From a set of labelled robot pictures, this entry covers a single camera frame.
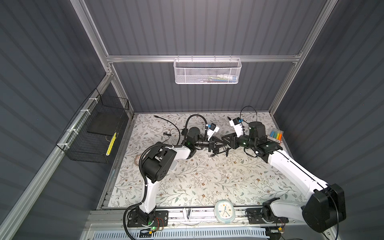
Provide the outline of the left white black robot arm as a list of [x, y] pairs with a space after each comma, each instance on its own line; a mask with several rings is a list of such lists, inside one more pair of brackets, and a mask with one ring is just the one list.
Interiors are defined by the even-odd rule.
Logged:
[[150, 225], [155, 218], [156, 195], [160, 181], [165, 178], [169, 170], [175, 168], [178, 161], [192, 158], [198, 149], [207, 148], [216, 155], [220, 148], [227, 146], [224, 141], [213, 136], [217, 129], [214, 124], [206, 125], [204, 135], [201, 135], [197, 127], [184, 129], [181, 145], [157, 142], [141, 155], [139, 170], [144, 179], [144, 188], [142, 200], [135, 207], [135, 213], [145, 225]]

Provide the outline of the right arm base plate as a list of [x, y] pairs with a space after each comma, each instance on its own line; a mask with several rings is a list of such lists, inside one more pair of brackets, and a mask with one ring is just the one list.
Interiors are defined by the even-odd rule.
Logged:
[[287, 224], [288, 218], [276, 217], [268, 208], [248, 208], [245, 215], [250, 224]]

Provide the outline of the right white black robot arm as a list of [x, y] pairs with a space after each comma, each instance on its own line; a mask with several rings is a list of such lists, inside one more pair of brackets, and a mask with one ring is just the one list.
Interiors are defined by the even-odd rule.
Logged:
[[268, 138], [261, 122], [250, 122], [248, 134], [245, 134], [241, 118], [230, 120], [230, 126], [234, 133], [222, 138], [229, 139], [228, 145], [232, 149], [252, 150], [254, 157], [276, 168], [305, 197], [304, 201], [287, 201], [280, 197], [265, 201], [260, 214], [266, 223], [287, 218], [305, 222], [312, 230], [321, 233], [338, 227], [347, 218], [344, 190], [337, 184], [330, 185], [321, 180], [297, 163], [280, 144]]

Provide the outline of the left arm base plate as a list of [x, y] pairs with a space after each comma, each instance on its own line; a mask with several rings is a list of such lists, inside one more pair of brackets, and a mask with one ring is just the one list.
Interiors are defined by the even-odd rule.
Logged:
[[141, 210], [133, 210], [127, 216], [127, 227], [166, 227], [168, 225], [168, 211], [152, 211], [149, 214]]

